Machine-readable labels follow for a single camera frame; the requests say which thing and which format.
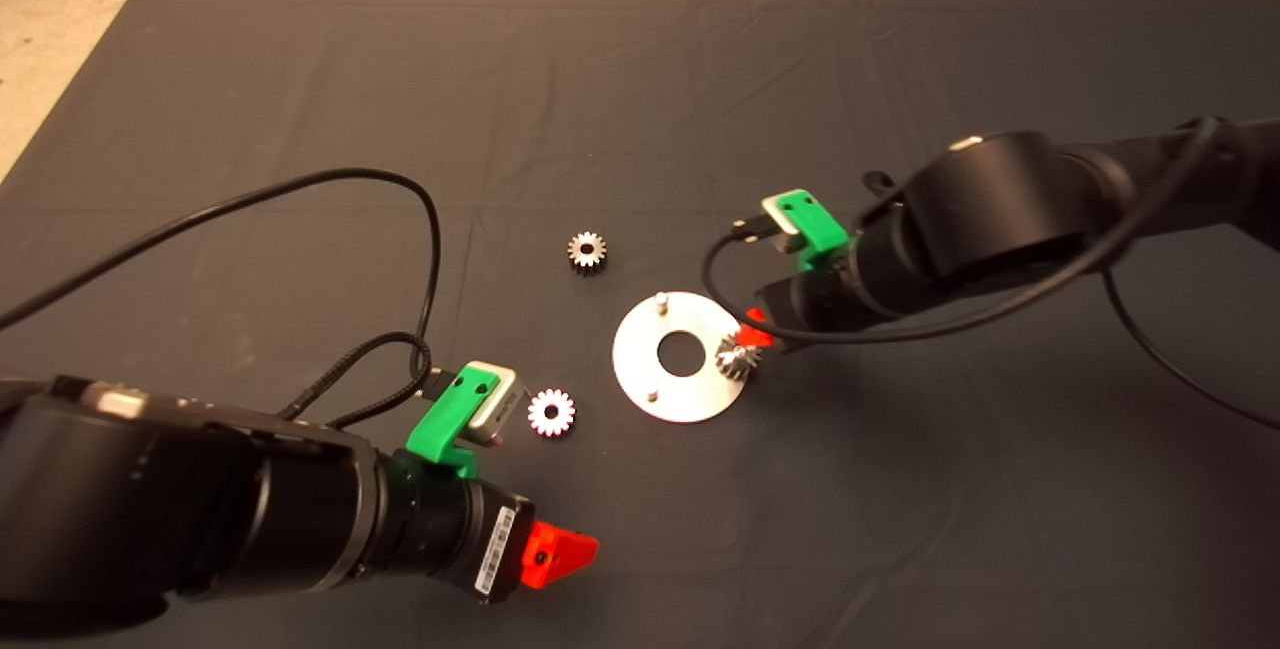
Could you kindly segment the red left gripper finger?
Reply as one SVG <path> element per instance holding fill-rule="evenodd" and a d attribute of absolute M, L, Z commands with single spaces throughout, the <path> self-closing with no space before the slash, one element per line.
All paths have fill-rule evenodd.
<path fill-rule="evenodd" d="M 599 547 L 595 538 L 534 521 L 521 556 L 520 582 L 543 589 L 589 567 Z"/>

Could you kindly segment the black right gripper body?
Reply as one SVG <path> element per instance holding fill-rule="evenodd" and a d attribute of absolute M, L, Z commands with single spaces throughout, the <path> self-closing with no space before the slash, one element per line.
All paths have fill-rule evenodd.
<path fill-rule="evenodd" d="M 756 303 L 765 321 L 803 333 L 860 333 L 881 324 L 881 315 L 849 285 L 849 251 L 832 253 L 817 269 L 763 285 Z"/>

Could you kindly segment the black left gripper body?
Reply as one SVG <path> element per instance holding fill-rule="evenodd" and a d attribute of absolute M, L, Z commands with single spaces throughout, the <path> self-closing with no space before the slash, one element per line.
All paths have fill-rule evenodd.
<path fill-rule="evenodd" d="M 407 451 L 381 456 L 378 479 L 372 575 L 435 579 L 481 603 L 518 589 L 536 516 L 530 499 Z"/>

